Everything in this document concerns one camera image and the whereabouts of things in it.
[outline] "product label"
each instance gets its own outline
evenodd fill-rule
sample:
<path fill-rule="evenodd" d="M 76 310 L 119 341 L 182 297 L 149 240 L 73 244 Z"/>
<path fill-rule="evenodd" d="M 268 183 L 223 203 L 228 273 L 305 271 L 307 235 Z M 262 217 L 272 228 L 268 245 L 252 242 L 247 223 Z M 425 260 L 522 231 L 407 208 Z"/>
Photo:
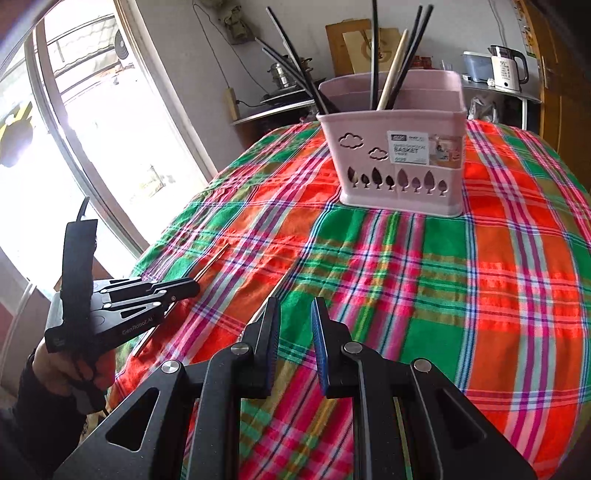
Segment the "product label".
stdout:
<path fill-rule="evenodd" d="M 461 168 L 464 147 L 462 137 L 423 132 L 388 132 L 389 158 L 392 163 Z"/>
<path fill-rule="evenodd" d="M 388 149 L 392 163 L 429 162 L 429 135 L 422 132 L 388 132 Z"/>

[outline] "table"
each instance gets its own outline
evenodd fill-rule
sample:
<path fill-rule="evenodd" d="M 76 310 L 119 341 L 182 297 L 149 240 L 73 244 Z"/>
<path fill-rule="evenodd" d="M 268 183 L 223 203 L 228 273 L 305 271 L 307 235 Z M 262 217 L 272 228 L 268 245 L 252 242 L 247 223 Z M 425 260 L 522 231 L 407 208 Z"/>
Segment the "table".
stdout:
<path fill-rule="evenodd" d="M 462 86 L 467 90 L 480 90 L 483 92 L 502 93 L 503 95 L 512 96 L 521 100 L 521 129 L 527 130 L 527 102 L 541 103 L 539 98 L 530 95 L 529 93 L 516 92 L 514 90 L 505 90 L 499 87 L 491 87 L 486 83 L 470 82 L 462 79 Z"/>
<path fill-rule="evenodd" d="M 142 354 L 118 353 L 114 406 L 168 359 L 185 365 L 233 344 L 276 295 L 273 394 L 241 402 L 241 480 L 353 475 L 350 401 L 323 399 L 310 305 L 389 359 L 427 358 L 548 478 L 591 415 L 591 207 L 531 132 L 466 124 L 454 218 L 350 207 L 318 122 L 275 130 L 199 192 L 139 260 L 144 280 L 194 277 Z"/>

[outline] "white wall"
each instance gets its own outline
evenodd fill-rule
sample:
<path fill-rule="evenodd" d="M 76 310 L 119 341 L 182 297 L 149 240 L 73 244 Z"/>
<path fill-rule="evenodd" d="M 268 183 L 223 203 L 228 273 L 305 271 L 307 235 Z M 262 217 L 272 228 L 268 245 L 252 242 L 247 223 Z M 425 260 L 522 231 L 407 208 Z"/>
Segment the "white wall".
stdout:
<path fill-rule="evenodd" d="M 228 165 L 242 148 L 230 126 L 223 100 L 226 88 L 211 54 L 191 0 L 136 0 L 162 63 L 207 152 L 218 169 Z M 505 27 L 508 47 L 524 51 L 521 32 L 511 0 L 492 0 Z M 419 54 L 431 56 L 434 66 L 445 60 L 464 71 L 462 52 L 486 52 L 491 44 L 500 44 L 498 26 L 488 0 L 431 0 L 433 16 L 419 48 Z M 324 26 L 349 18 L 368 18 L 369 0 L 241 0 L 244 14 L 260 35 L 277 50 L 281 40 L 271 24 L 265 7 L 270 5 L 283 23 L 298 53 L 312 57 L 315 77 L 331 78 L 332 60 Z M 418 2 L 378 0 L 380 25 L 411 28 Z M 253 104 L 264 93 L 244 72 L 223 38 L 198 11 L 236 97 Z M 271 61 L 254 43 L 236 46 L 246 66 L 268 90 L 274 85 L 267 70 Z M 528 59 L 532 79 L 524 90 L 538 94 L 538 69 Z M 241 107 L 243 115 L 250 111 Z"/>

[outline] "hand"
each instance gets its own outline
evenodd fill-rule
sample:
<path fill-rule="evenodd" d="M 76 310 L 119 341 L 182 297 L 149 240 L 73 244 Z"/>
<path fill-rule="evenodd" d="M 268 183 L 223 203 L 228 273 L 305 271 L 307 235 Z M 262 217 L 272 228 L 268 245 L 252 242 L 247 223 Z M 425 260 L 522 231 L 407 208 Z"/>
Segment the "hand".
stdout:
<path fill-rule="evenodd" d="M 84 380 L 90 380 L 92 378 L 91 368 L 81 359 L 77 363 Z M 35 350 L 33 372 L 41 385 L 49 392 L 62 397 L 68 397 L 72 393 L 68 377 L 80 380 L 71 356 L 65 352 L 49 353 L 45 345 L 45 339 L 41 340 L 37 350 Z M 114 382 L 115 351 L 111 350 L 96 361 L 94 384 L 100 390 L 107 390 Z"/>

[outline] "hanging cord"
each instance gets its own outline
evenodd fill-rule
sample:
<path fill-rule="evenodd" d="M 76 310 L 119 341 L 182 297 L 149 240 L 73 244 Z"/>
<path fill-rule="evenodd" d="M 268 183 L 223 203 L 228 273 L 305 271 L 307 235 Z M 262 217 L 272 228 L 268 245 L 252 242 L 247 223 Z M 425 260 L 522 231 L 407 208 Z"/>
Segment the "hanging cord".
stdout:
<path fill-rule="evenodd" d="M 201 10 L 201 12 L 203 12 L 205 15 L 207 15 L 207 19 L 209 20 L 209 22 L 215 27 L 215 29 L 217 30 L 217 32 L 222 36 L 222 38 L 225 40 L 225 42 L 230 45 L 230 48 L 232 49 L 232 51 L 234 52 L 234 55 L 236 56 L 236 58 L 238 59 L 238 61 L 240 62 L 240 64 L 242 65 L 242 68 L 244 69 L 244 71 L 248 74 L 248 76 L 252 79 L 253 82 L 255 82 L 265 93 L 269 94 L 269 91 L 267 91 L 266 88 L 263 87 L 263 85 L 261 85 L 260 83 L 257 82 L 257 80 L 251 75 L 251 72 L 248 71 L 248 69 L 246 68 L 246 65 L 244 65 L 244 62 L 242 61 L 242 59 L 240 58 L 240 55 L 238 55 L 238 52 L 236 52 L 236 50 L 234 49 L 234 45 L 232 45 L 228 39 L 226 38 L 226 36 L 223 34 L 223 32 L 218 28 L 218 26 L 212 21 L 212 18 L 209 16 L 209 13 L 207 13 L 207 11 L 199 4 L 193 2 L 193 12 L 195 13 L 195 16 L 197 17 L 197 20 L 199 21 L 199 25 L 201 25 L 201 30 L 203 30 L 203 35 L 205 35 L 205 39 L 207 40 L 207 43 L 209 45 L 209 48 L 212 49 L 212 53 L 213 56 L 216 59 L 217 62 L 217 66 L 220 68 L 220 71 L 222 72 L 222 76 L 223 79 L 226 81 L 226 85 L 228 86 L 228 88 L 230 88 L 230 84 L 228 83 L 228 79 L 226 78 L 226 75 L 223 72 L 222 66 L 220 65 L 219 60 L 217 59 L 217 55 L 212 47 L 211 42 L 209 41 L 209 38 L 207 36 L 207 33 L 205 32 L 205 28 L 203 27 L 203 23 L 201 22 L 201 19 L 199 18 L 199 14 L 197 13 L 197 10 L 195 10 L 195 7 L 197 7 L 199 10 Z"/>
<path fill-rule="evenodd" d="M 488 0 L 488 5 L 491 8 L 492 14 L 495 17 L 496 25 L 499 28 L 499 35 L 501 36 L 501 43 L 504 47 L 507 46 L 507 39 L 505 38 L 505 27 L 503 26 L 503 22 L 499 16 L 499 12 L 496 10 L 496 4 L 493 5 L 493 0 Z"/>
<path fill-rule="evenodd" d="M 246 105 L 248 108 L 257 108 L 257 107 L 260 107 L 260 105 L 249 105 L 248 103 L 243 102 L 242 100 L 236 100 L 236 103 L 241 103 L 243 105 Z"/>

